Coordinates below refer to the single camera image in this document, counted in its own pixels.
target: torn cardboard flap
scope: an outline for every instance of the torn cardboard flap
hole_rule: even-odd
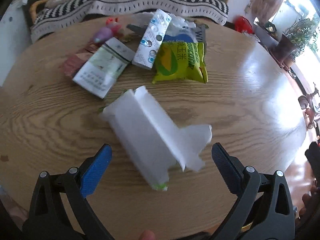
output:
[[[199,171],[198,154],[211,141],[210,125],[178,128],[145,86],[128,90],[107,106],[101,117],[108,121],[132,162],[154,189],[169,180],[168,169],[178,162]]]

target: green snack package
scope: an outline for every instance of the green snack package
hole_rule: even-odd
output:
[[[155,66],[157,74],[153,77],[153,83],[174,79],[208,82],[203,42],[163,42],[157,53]]]

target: wooden table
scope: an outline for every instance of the wooden table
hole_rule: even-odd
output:
[[[201,153],[205,168],[199,173],[172,168],[168,191],[152,190],[108,123],[99,119],[97,109],[105,102],[59,69],[104,23],[100,18],[76,24],[36,42],[0,89],[0,154],[9,159],[0,162],[0,181],[22,207],[29,208],[42,170],[64,173],[108,143],[113,159],[88,197],[99,219],[116,239],[138,239],[145,229],[158,239],[174,239],[221,222],[236,199],[211,159],[213,143],[221,142],[259,172],[273,174],[289,166],[306,135],[292,87],[263,47],[208,22],[207,84],[153,85],[152,71],[130,65],[105,99],[110,103],[124,90],[146,85],[179,127],[212,125],[212,142]]]

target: round table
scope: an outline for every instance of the round table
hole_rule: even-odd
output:
[[[113,159],[87,198],[98,218],[119,240],[138,239],[145,229],[158,239],[174,239],[221,222],[236,199],[211,159],[213,143],[220,142],[244,166],[261,173],[286,170],[306,126],[292,87],[261,45],[207,21],[207,84],[152,84],[154,72],[130,65],[102,101],[64,76],[59,66],[104,23],[100,18],[75,24],[37,41],[0,88],[0,154],[8,157],[1,158],[8,161],[0,161],[0,180],[18,204],[29,209],[41,171],[65,173],[108,143]],[[200,154],[205,167],[198,173],[173,167],[167,192],[150,188],[98,117],[98,108],[141,85],[179,127],[212,125],[212,141]]]

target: blue gripper pad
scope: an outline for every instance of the blue gripper pad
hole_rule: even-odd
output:
[[[81,178],[80,193],[82,197],[86,198],[87,195],[91,195],[94,192],[111,158],[111,147],[106,144]]]

